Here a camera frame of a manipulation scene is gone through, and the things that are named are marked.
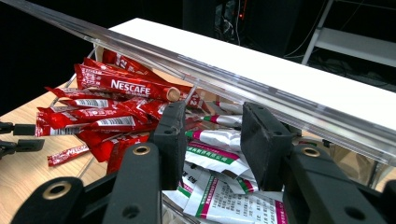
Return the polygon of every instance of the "red coffee sachet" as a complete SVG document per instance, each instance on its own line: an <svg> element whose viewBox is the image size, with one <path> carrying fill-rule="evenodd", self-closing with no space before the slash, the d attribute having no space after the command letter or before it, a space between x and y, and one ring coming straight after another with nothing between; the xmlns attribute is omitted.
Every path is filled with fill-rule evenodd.
<svg viewBox="0 0 396 224"><path fill-rule="evenodd" d="M75 134L75 136L79 140L83 141L89 148L92 148L108 139L115 138L120 135L122 135L122 133L101 133L90 130L82 130L81 132Z"/></svg>
<svg viewBox="0 0 396 224"><path fill-rule="evenodd" d="M38 106L37 110L40 112L44 113L60 113L64 111L70 111L70 110L77 110L78 107L75 106L70 106L70 105L60 105L60 106L50 106L50 107L41 107Z"/></svg>
<svg viewBox="0 0 396 224"><path fill-rule="evenodd" d="M129 112L115 107L87 108L64 111L61 113L48 113L44 119L53 129L66 128L69 125L88 124L99 119L111 119L131 115Z"/></svg>
<svg viewBox="0 0 396 224"><path fill-rule="evenodd" d="M91 130L94 132L114 132L114 133L141 133L154 130L158 125L158 120L149 119L143 123L134 116L126 116L114 119L100 119L81 127L81 130Z"/></svg>
<svg viewBox="0 0 396 224"><path fill-rule="evenodd" d="M69 98L73 100L77 99L110 99L116 101L123 101L128 99L128 96L122 93L116 93L104 90L85 89L80 90L78 88L50 88L45 87L47 91L52 92L58 98Z"/></svg>
<svg viewBox="0 0 396 224"><path fill-rule="evenodd" d="M59 103L63 105L70 105L79 108L104 108L104 107L117 107L120 101L108 99L78 99L78 100L60 100Z"/></svg>
<svg viewBox="0 0 396 224"><path fill-rule="evenodd" d="M148 113L142 109L141 106L147 104L149 101L150 99L148 98L136 96L130 100L119 103L117 107L120 110L127 111L134 115L142 122L147 123L149 121Z"/></svg>
<svg viewBox="0 0 396 224"><path fill-rule="evenodd" d="M149 115L151 115L153 118L160 120L163 116L163 111L168 105L169 102L165 102L162 100L151 100L146 104L141 105L140 108Z"/></svg>
<svg viewBox="0 0 396 224"><path fill-rule="evenodd" d="M101 145L103 151L111 148L108 164L107 164L107 174L111 174L120 169L120 165L128 147L133 146L138 143L147 142L149 139L149 133L127 133L117 138L113 138L104 142Z"/></svg>
<svg viewBox="0 0 396 224"><path fill-rule="evenodd" d="M106 64L106 63L99 63L94 59L90 59L90 58L84 58L84 65L87 65L89 67L95 67L95 68L99 68L101 70L104 71L116 71L119 75L125 75L125 76L129 76L131 74L134 74L134 72L131 71L127 71L123 68L111 65L111 64Z"/></svg>
<svg viewBox="0 0 396 224"><path fill-rule="evenodd" d="M79 147L71 147L60 153L54 154L52 156L48 156L47 160L49 163L49 167L64 164L68 161L77 158L78 156L85 154L88 151L89 151L88 147L83 145Z"/></svg>
<svg viewBox="0 0 396 224"><path fill-rule="evenodd" d="M102 63L115 64L116 66L125 69L128 72L137 73L144 76L158 78L159 80L165 81L163 78L155 74L153 71L148 69L143 64L121 54L118 54L109 49L104 49L102 56Z"/></svg>
<svg viewBox="0 0 396 224"><path fill-rule="evenodd" d="M70 125L67 128L53 129L44 118L45 113L38 112L35 121L35 137L53 135L71 135L81 131L80 125Z"/></svg>
<svg viewBox="0 0 396 224"><path fill-rule="evenodd" d="M75 64L75 71L79 89L95 87L171 102L177 101L180 97L180 91L177 88L154 78L142 78L139 75L120 76L115 71L103 71L83 64Z"/></svg>

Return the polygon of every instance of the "white shelf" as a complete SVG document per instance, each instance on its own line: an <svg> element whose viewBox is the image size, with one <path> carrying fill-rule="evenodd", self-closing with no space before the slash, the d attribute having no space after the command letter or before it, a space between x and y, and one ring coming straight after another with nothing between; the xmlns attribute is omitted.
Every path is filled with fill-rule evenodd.
<svg viewBox="0 0 396 224"><path fill-rule="evenodd" d="M396 43L322 28L316 47L396 67Z"/></svg>

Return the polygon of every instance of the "white cable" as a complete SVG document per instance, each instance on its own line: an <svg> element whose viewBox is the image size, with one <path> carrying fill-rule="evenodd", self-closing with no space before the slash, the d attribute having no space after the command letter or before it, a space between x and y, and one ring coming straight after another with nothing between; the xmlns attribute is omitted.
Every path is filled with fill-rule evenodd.
<svg viewBox="0 0 396 224"><path fill-rule="evenodd" d="M361 5L363 4L364 0L361 0L361 2L359 3L359 5L356 7L355 11L353 12L353 14L349 17L349 19L347 19L346 23L344 23L344 25L341 27L341 31L344 30L344 28L346 27L346 25L349 23L349 21L352 19L353 16L355 16L356 12L359 10L359 8L361 7Z"/></svg>
<svg viewBox="0 0 396 224"><path fill-rule="evenodd" d="M319 49L314 49L314 50L312 50L312 53L311 53L311 54L317 52L318 50L319 50ZM283 58L286 58L286 59L293 59L293 58L303 58L304 56L305 56L305 54L297 55L297 56L284 56Z"/></svg>
<svg viewBox="0 0 396 224"><path fill-rule="evenodd" d="M326 1L323 1L323 5L322 5L322 7L321 7L321 9L320 9L320 11L319 11L319 14L318 14L318 16L317 16L317 18L315 19L315 22L314 22L314 26L312 26L312 28L311 28L311 30L309 31L309 33L308 33L308 35L305 37L305 39L304 39L304 41L303 41L303 43L301 43L301 45L297 48L297 49L295 49L294 51L292 51L291 53L288 53L288 54L286 54L285 56L283 56L284 58L290 58L290 57L288 57L288 56L290 56L291 54L293 54L294 52L296 52L297 50L299 50L302 46L303 46L303 44L305 43L305 41L306 41L306 39L309 37L309 35L311 34L311 32L312 32L312 30L315 28L315 24L317 24L317 20L318 20L318 18L319 18L319 15L321 14L321 10L323 9L323 7L324 7L324 3L325 3ZM349 21L352 19L352 17L353 16L355 16L355 14L356 14L356 12L358 11L358 9L361 7L361 5L363 4L363 2L364 2L364 0L361 0L361 2L359 3L359 5L356 7L356 9L355 9L355 11L352 13L352 15L349 17L349 19L344 23L344 25L341 27L341 31L345 28L345 26L349 23Z"/></svg>
<svg viewBox="0 0 396 224"><path fill-rule="evenodd" d="M233 25L232 25L229 21L227 21L226 19L224 19L224 21L226 21L227 24L228 24L227 29L225 29L225 31L223 32L223 33L225 34L225 33L227 33L227 31L228 31L230 28L233 28Z"/></svg>
<svg viewBox="0 0 396 224"><path fill-rule="evenodd" d="M239 22L240 10L241 10L241 0L238 1L238 13L236 14L236 23L235 23L235 33L236 33L236 38L238 39L239 46L241 46L241 42L239 40L239 34L238 34L238 22Z"/></svg>
<svg viewBox="0 0 396 224"><path fill-rule="evenodd" d="M309 35L310 35L310 34L312 33L312 31L315 29L316 24L317 24L317 21L318 21L320 15L321 15L321 11L323 10L324 4L325 4L325 3L326 3L326 1L323 1L323 4L322 4L322 6L321 6L321 8L320 8L320 11L319 11L319 13L318 13L318 15L317 15L317 18L315 19L314 24L312 25L311 30L309 31L308 35L305 37L303 43L301 43L301 45L300 45L299 47L297 47L297 49L295 49L294 51L292 51L292 52L286 54L286 55L283 56L283 57L288 57L288 56L290 56L291 54L295 53L297 50L299 50L299 49L303 46L303 44L305 43L305 41L308 39Z"/></svg>

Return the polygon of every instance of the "wire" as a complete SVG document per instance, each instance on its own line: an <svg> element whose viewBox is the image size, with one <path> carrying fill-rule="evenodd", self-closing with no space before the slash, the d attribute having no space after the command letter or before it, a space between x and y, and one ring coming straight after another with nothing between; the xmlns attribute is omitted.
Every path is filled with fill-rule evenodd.
<svg viewBox="0 0 396 224"><path fill-rule="evenodd" d="M303 46L303 44L305 43L305 41L306 41L306 40L308 39L308 37L311 35L312 31L315 29L316 24L317 24L317 21L318 21L320 15L321 15L321 12L322 12L322 10L323 10L323 8L324 8L325 3L326 3L326 1L323 1L322 6L321 6L321 8L320 8L320 11L319 11L319 13L318 13L318 15L317 15L317 18L315 19L314 24L312 25L311 30L309 31L308 35L305 37L303 43L301 43L300 46L297 47L297 49L295 49L294 51L292 51L292 52L286 54L284 57L290 56L291 54L293 54L294 52L296 52L297 50L299 50L299 49Z"/></svg>
<svg viewBox="0 0 396 224"><path fill-rule="evenodd" d="M286 54L285 56L283 56L284 58L287 58L287 59L288 59L288 58L301 58L301 57L304 57L304 55L292 56L292 57L288 57L288 56L290 56L291 54L293 54L294 52L296 52L297 50L299 50L299 49L303 46L303 44L305 43L305 41L308 39L308 37L311 35L312 31L314 30L314 28L315 28L315 26L316 26L316 24L317 24L318 18L319 18L319 16L321 15L321 11L322 11L323 8L324 8L325 2L326 2L326 1L323 1L323 4L322 4L321 9L320 9L320 11L319 11L319 14L317 15L317 18L315 19L314 25L311 27L311 30L309 31L308 35L305 37L303 43L301 43L300 46L297 47L297 49L295 49L294 51L292 51L292 52ZM349 19L348 19L348 20L343 24L343 26L341 27L341 29L340 29L341 31L347 26L347 24L349 23L349 21L355 16L356 12L359 10L359 8L361 7L361 5L362 5L363 3L364 3L364 0L361 0L361 2L360 2L360 3L358 4L358 6L356 7L355 11L352 13L352 15L350 15Z"/></svg>
<svg viewBox="0 0 396 224"><path fill-rule="evenodd" d="M227 33L227 31L228 30L230 30L230 28L232 28L232 32L231 32L231 35L233 34L233 25L229 22L229 21L227 21L224 17L223 17L223 20L228 24L228 27L225 29L225 31L223 32L224 34L225 33Z"/></svg>
<svg viewBox="0 0 396 224"><path fill-rule="evenodd" d="M315 49L315 50L313 50L311 54L317 52L318 50L320 50L320 49ZM301 55L297 55L297 56L284 56L283 58L286 58L286 59L293 59L293 58L303 58L304 56L305 56L305 54L301 54Z"/></svg>
<svg viewBox="0 0 396 224"><path fill-rule="evenodd" d="M349 21L353 18L353 16L355 16L356 12L359 10L359 8L361 8L361 5L364 3L364 0L361 0L361 2L358 4L358 6L356 7L355 11L352 13L352 15L350 15L349 19L347 19L347 21L344 23L344 25L341 27L340 30L344 30L344 28L347 26L347 24L349 23Z"/></svg>
<svg viewBox="0 0 396 224"><path fill-rule="evenodd" d="M239 46L241 46L241 41L239 40L239 34L238 34L238 22L239 22L239 13L240 12L241 12L241 0L238 0L238 13L236 14L235 32L236 32L236 38L238 39Z"/></svg>

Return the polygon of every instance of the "wooden table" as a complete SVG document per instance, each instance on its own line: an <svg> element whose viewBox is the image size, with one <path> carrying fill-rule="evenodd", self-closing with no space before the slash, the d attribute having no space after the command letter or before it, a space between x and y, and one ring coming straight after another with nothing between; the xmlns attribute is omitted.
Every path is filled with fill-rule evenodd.
<svg viewBox="0 0 396 224"><path fill-rule="evenodd" d="M0 117L2 122L35 123L38 106L47 107L55 96L48 92ZM33 136L1 134L0 140L16 142L18 139L32 139ZM91 153L86 153L71 162L49 167L47 156L70 147L83 145L74 135L40 137L45 139L43 149L38 152L17 152L0 160L0 223L9 223L22 203L32 192L58 176L79 176L84 185L106 174L106 163L99 163ZM83 174L84 167L90 165Z"/></svg>

